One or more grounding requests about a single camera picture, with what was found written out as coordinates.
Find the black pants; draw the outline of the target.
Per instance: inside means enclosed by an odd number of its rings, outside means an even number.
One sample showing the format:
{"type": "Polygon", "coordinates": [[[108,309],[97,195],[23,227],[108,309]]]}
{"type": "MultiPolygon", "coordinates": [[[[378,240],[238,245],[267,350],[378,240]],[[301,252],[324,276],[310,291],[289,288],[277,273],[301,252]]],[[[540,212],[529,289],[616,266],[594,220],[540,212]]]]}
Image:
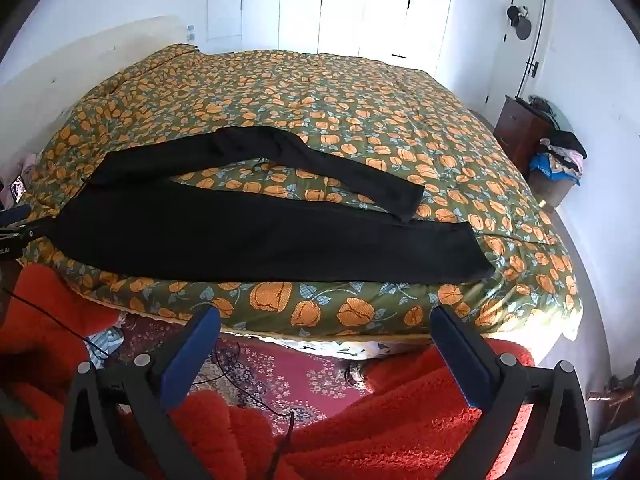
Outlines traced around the black pants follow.
{"type": "Polygon", "coordinates": [[[52,221],[66,257],[185,282],[461,284],[495,271],[469,224],[416,218],[419,185],[308,148],[277,128],[229,127],[108,153],[52,221]],[[371,210],[212,191],[178,177],[265,158],[339,180],[371,210]]]}

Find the white headboard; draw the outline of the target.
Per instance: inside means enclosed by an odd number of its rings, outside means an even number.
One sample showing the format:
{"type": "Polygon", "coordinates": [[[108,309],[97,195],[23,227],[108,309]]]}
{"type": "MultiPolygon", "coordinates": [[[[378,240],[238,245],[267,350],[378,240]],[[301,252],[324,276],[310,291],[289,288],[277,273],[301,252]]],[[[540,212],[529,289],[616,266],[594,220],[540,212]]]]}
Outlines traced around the white headboard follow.
{"type": "Polygon", "coordinates": [[[158,16],[78,39],[25,68],[1,86],[1,161],[41,150],[89,90],[186,40],[188,28],[180,18],[158,16]]]}

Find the red patterned rug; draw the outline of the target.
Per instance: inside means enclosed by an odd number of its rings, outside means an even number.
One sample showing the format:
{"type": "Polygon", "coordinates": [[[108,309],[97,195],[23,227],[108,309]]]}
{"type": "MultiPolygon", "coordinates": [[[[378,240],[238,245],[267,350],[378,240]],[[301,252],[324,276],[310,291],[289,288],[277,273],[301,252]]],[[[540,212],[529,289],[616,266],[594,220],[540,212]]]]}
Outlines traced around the red patterned rug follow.
{"type": "Polygon", "coordinates": [[[256,339],[222,334],[190,391],[212,390],[229,405],[257,408],[283,434],[288,415],[302,428],[327,419],[368,394],[360,364],[300,353],[256,339]]]}

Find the red fuzzy coat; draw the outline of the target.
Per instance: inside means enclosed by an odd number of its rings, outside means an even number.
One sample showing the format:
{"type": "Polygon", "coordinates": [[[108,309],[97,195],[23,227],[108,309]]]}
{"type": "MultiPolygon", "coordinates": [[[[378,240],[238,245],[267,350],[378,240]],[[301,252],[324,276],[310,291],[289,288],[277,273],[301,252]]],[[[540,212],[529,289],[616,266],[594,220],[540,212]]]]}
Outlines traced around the red fuzzy coat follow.
{"type": "MultiPolygon", "coordinates": [[[[1,474],[54,479],[64,403],[87,336],[114,310],[81,298],[45,266],[26,266],[1,318],[1,474]]],[[[190,394],[170,418],[217,479],[433,479],[470,434],[469,408],[436,350],[393,356],[366,371],[369,393],[336,415],[277,436],[268,418],[216,392],[190,394]]]]}

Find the brown laundry basket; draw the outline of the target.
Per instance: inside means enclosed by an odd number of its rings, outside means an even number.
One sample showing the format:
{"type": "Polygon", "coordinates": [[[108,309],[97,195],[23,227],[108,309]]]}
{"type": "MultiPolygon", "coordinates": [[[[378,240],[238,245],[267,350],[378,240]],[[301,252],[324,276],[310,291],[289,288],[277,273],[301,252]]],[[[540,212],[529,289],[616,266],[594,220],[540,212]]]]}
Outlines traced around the brown laundry basket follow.
{"type": "Polygon", "coordinates": [[[562,203],[575,182],[570,179],[551,180],[539,170],[530,170],[527,184],[541,208],[555,209],[562,203]]]}

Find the pile of clothes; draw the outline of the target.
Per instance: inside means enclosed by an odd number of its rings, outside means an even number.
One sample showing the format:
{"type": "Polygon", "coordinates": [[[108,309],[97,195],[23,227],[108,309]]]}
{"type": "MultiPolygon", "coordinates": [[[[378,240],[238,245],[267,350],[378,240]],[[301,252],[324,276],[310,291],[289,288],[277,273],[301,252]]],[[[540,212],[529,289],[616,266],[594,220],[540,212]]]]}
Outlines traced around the pile of clothes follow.
{"type": "Polygon", "coordinates": [[[578,184],[587,158],[587,151],[574,133],[550,130],[538,141],[528,169],[541,172],[550,181],[569,180],[578,184]]]}

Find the brown wooden nightstand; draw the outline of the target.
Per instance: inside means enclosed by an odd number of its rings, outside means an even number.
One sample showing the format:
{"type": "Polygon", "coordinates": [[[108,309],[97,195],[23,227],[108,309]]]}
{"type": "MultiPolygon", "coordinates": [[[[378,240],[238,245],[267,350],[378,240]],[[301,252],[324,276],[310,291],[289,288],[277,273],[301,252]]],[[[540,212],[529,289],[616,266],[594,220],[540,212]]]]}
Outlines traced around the brown wooden nightstand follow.
{"type": "Polygon", "coordinates": [[[552,129],[552,122],[538,110],[520,98],[506,96],[494,136],[513,165],[527,177],[539,141],[552,129]]]}

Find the orange floral green bedspread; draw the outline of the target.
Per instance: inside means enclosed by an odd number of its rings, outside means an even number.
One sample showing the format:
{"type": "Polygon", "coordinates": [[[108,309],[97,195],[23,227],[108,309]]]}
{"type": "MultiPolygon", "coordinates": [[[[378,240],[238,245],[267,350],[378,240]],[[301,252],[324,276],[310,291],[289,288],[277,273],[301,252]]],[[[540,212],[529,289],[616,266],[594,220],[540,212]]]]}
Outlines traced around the orange floral green bedspread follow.
{"type": "MultiPolygon", "coordinates": [[[[416,218],[470,225],[494,266],[461,284],[185,282],[135,278],[68,258],[48,236],[26,263],[50,266],[79,295],[181,323],[200,304],[229,333],[316,341],[417,341],[447,306],[488,337],[541,356],[575,339],[584,309],[570,255],[553,223],[488,129],[420,70],[366,58],[261,50],[207,55],[173,44],[105,79],[52,136],[24,200],[50,224],[111,152],[266,126],[308,148],[361,162],[422,188],[416,218]]],[[[288,196],[371,210],[339,180],[265,158],[188,172],[185,185],[288,196]]]]}

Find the black hat on door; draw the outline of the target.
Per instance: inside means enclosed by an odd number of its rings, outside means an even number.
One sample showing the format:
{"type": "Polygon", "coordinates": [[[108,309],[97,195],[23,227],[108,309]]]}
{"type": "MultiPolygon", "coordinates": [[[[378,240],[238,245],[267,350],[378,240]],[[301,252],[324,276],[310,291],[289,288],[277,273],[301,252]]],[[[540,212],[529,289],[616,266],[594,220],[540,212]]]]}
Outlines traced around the black hat on door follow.
{"type": "Polygon", "coordinates": [[[514,29],[518,40],[525,41],[532,33],[532,22],[528,18],[528,9],[526,6],[514,6],[511,4],[506,9],[506,16],[509,19],[510,26],[514,29]]]}

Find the white wardrobe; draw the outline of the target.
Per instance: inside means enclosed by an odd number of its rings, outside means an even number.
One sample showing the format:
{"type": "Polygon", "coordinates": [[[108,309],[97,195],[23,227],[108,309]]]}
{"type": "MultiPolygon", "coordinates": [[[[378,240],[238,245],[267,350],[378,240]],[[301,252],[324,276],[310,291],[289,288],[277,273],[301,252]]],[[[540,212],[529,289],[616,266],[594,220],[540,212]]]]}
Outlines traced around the white wardrobe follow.
{"type": "Polygon", "coordinates": [[[214,52],[288,50],[373,58],[433,73],[451,0],[207,0],[214,52]]]}

